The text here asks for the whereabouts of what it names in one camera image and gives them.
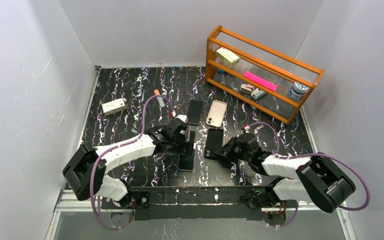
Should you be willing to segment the black phone case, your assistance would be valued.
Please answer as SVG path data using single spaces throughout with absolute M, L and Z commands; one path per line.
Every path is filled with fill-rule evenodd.
M 204 157 L 210 160 L 217 160 L 215 152 L 223 145 L 224 130 L 211 128 L 208 130 L 204 147 Z

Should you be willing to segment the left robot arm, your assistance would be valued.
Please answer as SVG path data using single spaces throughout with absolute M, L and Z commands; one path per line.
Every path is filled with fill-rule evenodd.
M 179 115 L 167 125 L 146 130 L 142 136 L 96 147 L 81 144 L 62 175 L 79 201 L 88 200 L 91 195 L 121 201 L 129 193 L 128 185 L 108 176 L 108 172 L 139 158 L 181 152 L 188 134 L 186 116 Z

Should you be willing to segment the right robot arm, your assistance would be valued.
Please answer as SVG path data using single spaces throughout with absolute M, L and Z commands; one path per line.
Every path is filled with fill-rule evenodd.
M 279 177 L 265 190 L 272 203 L 303 201 L 332 213 L 356 191 L 356 185 L 332 159 L 323 154 L 286 157 L 262 149 L 252 133 L 231 138 L 214 152 L 220 160 L 242 160 L 260 175 Z

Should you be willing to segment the pink flat case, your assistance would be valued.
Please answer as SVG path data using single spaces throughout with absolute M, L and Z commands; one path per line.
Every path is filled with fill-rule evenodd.
M 274 91 L 277 90 L 277 87 L 278 87 L 277 85 L 275 85 L 274 83 L 271 83 L 271 82 L 269 82 L 269 81 L 267 81 L 267 80 L 265 80 L 265 79 L 255 75 L 255 74 L 253 74 L 253 73 L 251 73 L 249 71 L 246 71 L 243 74 L 243 76 L 245 78 L 247 78 L 247 79 L 249 79 L 249 80 L 251 80 L 251 81 L 253 81 L 253 82 L 255 82 L 255 83 L 257 83 L 257 84 L 259 84 L 259 85 L 261 85 L 261 86 L 263 86 L 265 88 L 267 88 L 267 89 L 269 89 L 270 91 L 274 92 Z

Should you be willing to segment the orange grey highlighter marker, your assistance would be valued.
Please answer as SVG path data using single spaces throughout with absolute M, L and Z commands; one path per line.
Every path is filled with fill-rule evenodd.
M 155 89 L 155 90 L 154 90 L 154 94 L 155 94 L 156 96 L 157 96 L 157 95 L 160 95 L 159 90 L 158 90 L 158 89 Z M 159 104 L 159 107 L 160 107 L 160 108 L 164 108 L 164 107 L 166 106 L 162 97 L 157 96 L 156 99 L 157 99 L 157 101 L 158 101 L 158 104 Z

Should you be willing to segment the white box on table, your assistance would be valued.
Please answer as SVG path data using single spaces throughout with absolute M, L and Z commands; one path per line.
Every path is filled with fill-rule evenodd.
M 102 103 L 101 106 L 105 116 L 120 113 L 127 109 L 125 98 L 118 98 L 110 102 Z

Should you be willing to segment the light blue stapler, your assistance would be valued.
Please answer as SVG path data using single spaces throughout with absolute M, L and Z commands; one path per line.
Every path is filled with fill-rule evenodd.
M 261 90 L 261 89 L 255 89 L 252 93 L 251 93 L 251 97 L 254 99 L 254 100 L 259 100 L 260 98 L 262 98 L 263 96 L 265 96 L 267 93 L 264 91 L 264 90 Z

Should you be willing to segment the beige small stapler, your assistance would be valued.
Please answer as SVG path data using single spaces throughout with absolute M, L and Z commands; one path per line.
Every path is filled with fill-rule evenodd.
M 252 92 L 254 91 L 254 86 L 250 84 L 242 84 L 240 86 L 240 91 L 245 94 L 251 95 Z

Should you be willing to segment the orange wooden shelf rack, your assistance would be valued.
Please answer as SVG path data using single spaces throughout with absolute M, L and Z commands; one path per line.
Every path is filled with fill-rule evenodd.
M 239 62 L 233 67 L 225 65 L 216 55 L 216 50 L 220 47 L 234 52 L 240 57 Z M 221 25 L 208 35 L 206 48 L 205 79 L 208 83 L 285 124 L 289 124 L 294 119 L 325 73 L 322 69 L 283 54 Z M 217 73 L 218 69 L 224 70 L 226 74 Z M 244 77 L 245 72 L 250 72 L 277 85 L 276 91 L 271 91 Z M 310 88 L 299 101 L 289 97 L 290 88 L 295 82 Z M 254 100 L 251 94 L 240 91 L 242 84 L 252 85 L 254 90 L 263 90 L 266 95 Z

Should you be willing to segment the blue white round jar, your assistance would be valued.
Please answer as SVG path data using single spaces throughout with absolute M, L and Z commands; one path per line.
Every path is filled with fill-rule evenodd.
M 295 82 L 290 88 L 288 95 L 295 101 L 300 101 L 309 91 L 309 87 L 299 82 Z

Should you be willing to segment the cream cardboard box on shelf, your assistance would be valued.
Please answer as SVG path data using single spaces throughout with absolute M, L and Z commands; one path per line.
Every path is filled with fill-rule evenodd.
M 233 67 L 240 61 L 240 57 L 238 55 L 225 47 L 218 48 L 215 53 L 217 57 L 220 58 L 220 60 L 228 67 Z

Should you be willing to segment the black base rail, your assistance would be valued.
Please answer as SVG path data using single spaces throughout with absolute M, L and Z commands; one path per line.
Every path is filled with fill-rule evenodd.
M 135 208 L 137 221 L 157 219 L 246 219 L 284 221 L 288 203 L 278 203 L 263 186 L 134 187 L 120 202 L 105 198 L 104 210 Z

